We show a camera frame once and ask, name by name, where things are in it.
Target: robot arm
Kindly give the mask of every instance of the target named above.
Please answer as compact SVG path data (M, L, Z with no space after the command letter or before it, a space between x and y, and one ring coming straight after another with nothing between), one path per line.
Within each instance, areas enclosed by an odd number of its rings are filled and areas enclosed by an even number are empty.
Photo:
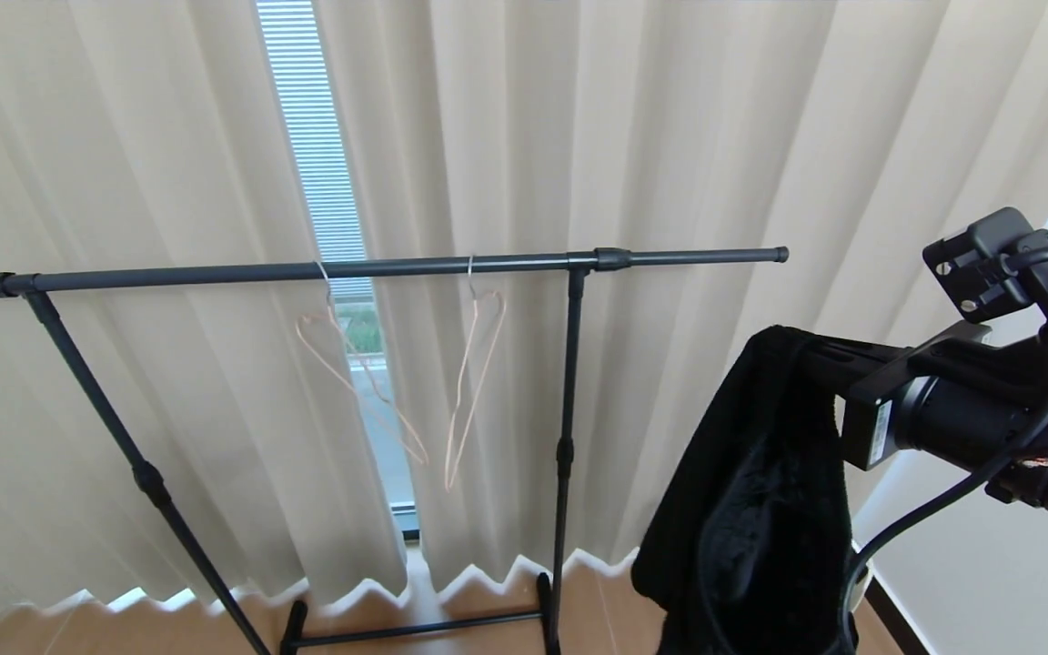
M1003 209L923 258L965 321L916 348L827 340L804 357L847 399L845 460L869 470L916 449L969 473L995 465L986 493L1048 509L1048 231ZM981 343L985 321L1035 303L1038 334Z

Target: floor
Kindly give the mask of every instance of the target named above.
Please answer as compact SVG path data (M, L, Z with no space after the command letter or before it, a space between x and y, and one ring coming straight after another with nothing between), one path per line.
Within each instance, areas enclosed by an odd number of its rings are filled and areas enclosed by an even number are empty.
M520 563L504 585L470 575L456 589L431 591L423 561L411 554L411 585L398 599L378 589L361 589L345 602L311 610L307 635L374 630L444 617L477 617L533 605L534 569ZM271 604L261 596L241 599L262 638L276 648L288 602ZM899 655L900 650L868 606L857 614L859 655ZM569 655L646 655L656 651L661 612L629 585L628 569L599 569L574 558L566 569L562 601L562 651ZM156 655L224 652L252 655L240 631L224 614L199 602L166 610L149 599L112 610L90 597L42 612L17 607L0 615L0 654L10 655ZM454 655L497 652L541 654L540 621L483 626L411 638L307 648L303 655Z

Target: window blind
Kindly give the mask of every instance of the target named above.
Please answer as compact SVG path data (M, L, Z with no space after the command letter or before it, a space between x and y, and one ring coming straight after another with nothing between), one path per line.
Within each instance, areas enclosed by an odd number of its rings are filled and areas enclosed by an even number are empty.
M366 259L346 150L309 0L258 0L265 50L325 261ZM334 279L334 300L373 298L370 279Z

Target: black garment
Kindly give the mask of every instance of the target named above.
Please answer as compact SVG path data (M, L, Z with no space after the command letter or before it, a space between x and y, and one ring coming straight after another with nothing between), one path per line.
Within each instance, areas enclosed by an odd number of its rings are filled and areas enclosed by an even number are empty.
M631 573L667 612L658 654L855 652L839 637L852 524L833 397L798 367L818 340L752 336L678 463Z

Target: black metal clothes rack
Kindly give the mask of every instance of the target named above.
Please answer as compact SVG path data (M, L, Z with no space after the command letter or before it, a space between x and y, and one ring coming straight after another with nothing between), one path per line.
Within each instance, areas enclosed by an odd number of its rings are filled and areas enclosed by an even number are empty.
M405 275L454 275L462 272L526 272L527 270L567 270L569 272L569 313L565 341L564 407L562 407L561 436L556 440L556 515L555 543L553 544L552 577L541 573L537 577L537 609L527 612L495 614L489 617L463 618L463 620L396 627L375 631L355 631L349 634L303 637L307 606L302 601L293 603L286 624L279 655L294 655L300 648L363 641L371 638L405 637L405 635L449 631L465 627L520 621L540 618L544 630L546 655L559 655L561 642L558 623L561 617L562 568L564 568L565 526L569 512L569 477L573 467L573 405L576 391L576 357L582 325L582 298L585 279L590 272L610 272L635 265L691 265L733 264L734 262L783 262L787 248L745 248L724 250L630 252L620 248L597 248L591 252L531 254L531 256L492 256L474 258L419 258L323 264L325 274L339 278L390 278ZM115 413L107 394L95 380L92 371L75 347L71 333L59 318L51 302L51 291L79 289L121 289L132 286L217 285L232 282L281 282L290 279L323 279L323 270L314 262L304 264L262 265L204 265L178 266L178 268L146 268L133 270L96 270L96 272L15 274L0 272L0 299L26 299L38 322L46 328L54 348L63 355L75 381L87 394L88 401L100 414L100 419L111 432L124 457L132 465L134 482L151 503L161 511L172 532L180 541L199 569L204 581L217 593L221 605L233 617L258 655L270 655L269 647L254 630L227 584L213 567L204 548L192 533L188 523L172 502L163 479L156 467L143 457L132 436L128 434L119 415Z

